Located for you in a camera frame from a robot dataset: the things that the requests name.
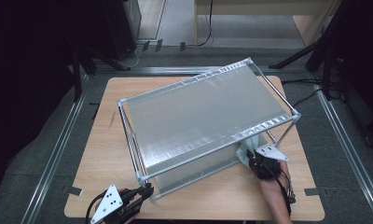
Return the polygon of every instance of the acrylic box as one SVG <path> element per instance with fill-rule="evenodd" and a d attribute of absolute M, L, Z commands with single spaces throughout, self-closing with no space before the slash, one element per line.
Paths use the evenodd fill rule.
<path fill-rule="evenodd" d="M 257 71 L 290 107 L 259 81 Z M 239 162 L 238 143 L 299 118 L 251 59 L 118 100 L 140 185 L 152 182 L 157 199 Z"/>

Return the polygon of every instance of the wire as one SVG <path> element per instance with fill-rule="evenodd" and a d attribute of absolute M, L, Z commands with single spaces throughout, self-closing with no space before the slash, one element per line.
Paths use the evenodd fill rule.
<path fill-rule="evenodd" d="M 136 57 L 136 59 L 137 59 L 137 61 L 134 63 L 134 64 L 132 64 L 132 65 L 128 65 L 128 64 L 125 64 L 125 63 L 123 63 L 123 62 L 121 62 L 121 61 L 117 61 L 117 63 L 118 64 L 120 64 L 120 65 L 123 65 L 123 66 L 125 66 L 125 67 L 128 67 L 128 68 L 133 68 L 134 66 L 136 66 L 139 62 L 140 62 L 140 58 L 138 57 L 138 55 L 137 55 L 137 50 L 138 49 L 140 49 L 142 46 L 138 46 L 138 47 L 136 47 L 135 49 L 134 49 L 134 56 Z"/>
<path fill-rule="evenodd" d="M 288 210 L 288 215 L 291 216 L 291 205 L 290 205 L 290 202 L 289 202 L 288 194 L 286 193 L 285 188 L 282 185 L 282 182 L 280 182 L 279 178 L 271 171 L 271 169 L 269 169 L 269 167 L 265 163 L 262 162 L 261 164 L 271 173 L 271 175 L 276 180 L 277 184 L 279 184 L 280 189 L 281 189 L 282 194 L 283 194 L 286 209 Z"/>
<path fill-rule="evenodd" d="M 91 201 L 91 203 L 88 207 L 87 214 L 85 216 L 85 223 L 86 224 L 89 224 L 89 214 L 90 214 L 90 210 L 91 210 L 92 206 L 96 203 L 96 201 L 98 201 L 99 199 L 102 199 L 102 197 L 104 197 L 105 193 L 106 193 L 106 190 L 103 193 L 97 195 L 96 198 L 94 198 L 93 201 Z"/>
<path fill-rule="evenodd" d="M 291 180 L 288 178 L 288 175 L 285 173 L 284 170 L 282 170 L 282 169 L 280 169 L 280 170 L 282 171 L 282 173 L 283 173 L 282 176 L 285 177 L 286 182 L 288 184 L 288 197 L 289 197 L 291 194 L 293 194 L 292 191 L 294 191 L 292 189 Z"/>
<path fill-rule="evenodd" d="M 302 79 L 282 81 L 283 85 L 288 84 L 288 83 L 313 83 L 313 84 L 320 84 L 321 85 L 322 80 L 318 79 L 318 78 L 302 78 Z"/>
<path fill-rule="evenodd" d="M 322 90 L 322 89 L 320 88 L 320 89 L 314 91 L 314 92 L 313 92 L 312 94 L 310 94 L 308 97 L 305 97 L 305 98 L 303 98 L 303 99 L 297 101 L 297 102 L 293 105 L 293 107 L 297 107 L 297 105 L 300 105 L 301 103 L 303 103 L 303 102 L 309 100 L 312 96 L 315 95 L 315 93 L 316 93 L 317 91 L 321 91 L 321 90 Z"/>
<path fill-rule="evenodd" d="M 201 47 L 201 46 L 205 45 L 207 43 L 207 41 L 209 41 L 209 39 L 211 37 L 211 34 L 212 34 L 212 23 L 211 23 L 212 16 L 213 16 L 213 0 L 211 0 L 211 3 L 210 3 L 210 20 L 209 20 L 209 29 L 210 30 L 209 30 L 209 35 L 207 36 L 207 39 L 203 43 L 198 44 L 196 46 L 193 45 L 194 47 Z"/>

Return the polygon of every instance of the human arm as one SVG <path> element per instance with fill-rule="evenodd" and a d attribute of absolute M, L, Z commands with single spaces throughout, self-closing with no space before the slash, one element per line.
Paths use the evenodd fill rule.
<path fill-rule="evenodd" d="M 288 177 L 288 179 L 291 179 L 291 176 L 288 172 L 288 166 L 285 161 L 280 161 L 280 168 L 283 170 L 283 173 L 278 176 L 278 179 L 284 186 L 285 192 L 287 192 L 288 183 L 285 175 Z M 275 179 L 258 179 L 258 185 L 265 202 L 268 204 L 274 222 L 278 224 L 292 223 L 292 220 L 288 215 L 282 190 L 277 181 Z"/>

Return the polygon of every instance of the stand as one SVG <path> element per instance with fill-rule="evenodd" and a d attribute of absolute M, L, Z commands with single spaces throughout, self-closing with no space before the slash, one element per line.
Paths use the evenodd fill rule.
<path fill-rule="evenodd" d="M 94 75 L 97 71 L 97 67 L 94 64 L 92 57 L 98 58 L 104 63 L 112 66 L 118 71 L 126 71 L 128 68 L 123 68 L 119 64 L 115 63 L 111 59 L 103 56 L 101 53 L 94 49 L 84 47 L 84 48 L 73 48 L 73 74 L 75 79 L 75 95 L 74 102 L 76 102 L 79 96 L 82 94 L 82 83 L 81 83 L 81 73 L 79 69 L 79 64 L 85 69 L 85 72 L 89 75 Z"/>
<path fill-rule="evenodd" d="M 353 4 L 357 1 L 343 0 L 335 13 L 332 21 L 329 23 L 323 35 L 314 43 L 307 46 L 303 50 L 297 52 L 291 57 L 285 59 L 280 63 L 270 65 L 269 68 L 281 69 L 286 67 L 288 64 L 298 60 L 299 58 L 312 52 L 308 62 L 306 63 L 306 69 L 309 72 L 316 71 L 321 63 L 324 61 L 324 72 L 323 72 L 323 93 L 327 100 L 330 100 L 329 95 L 329 81 L 331 75 L 331 68 L 333 62 L 334 49 L 337 45 L 341 36 L 345 33 L 344 29 L 347 27 L 347 13 L 352 12 Z"/>

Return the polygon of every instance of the white corner bracket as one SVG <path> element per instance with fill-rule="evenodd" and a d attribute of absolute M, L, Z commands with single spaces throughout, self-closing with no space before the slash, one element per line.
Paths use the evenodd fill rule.
<path fill-rule="evenodd" d="M 123 202 L 119 196 L 119 193 L 117 192 L 117 187 L 115 187 L 114 184 L 110 185 L 90 223 L 98 223 L 122 205 Z"/>
<path fill-rule="evenodd" d="M 292 109 L 292 114 L 293 114 L 292 119 L 294 120 L 294 123 L 297 123 L 300 117 L 302 117 L 302 115 L 299 112 L 297 112 L 296 109 Z"/>
<path fill-rule="evenodd" d="M 145 185 L 146 180 L 148 179 L 147 176 L 146 175 L 141 175 L 140 171 L 136 171 L 135 174 L 136 174 L 138 184 L 141 187 L 143 187 Z"/>
<path fill-rule="evenodd" d="M 271 144 L 265 144 L 256 149 L 256 152 L 263 157 L 271 158 L 278 161 L 288 161 L 288 158 L 277 147 Z"/>

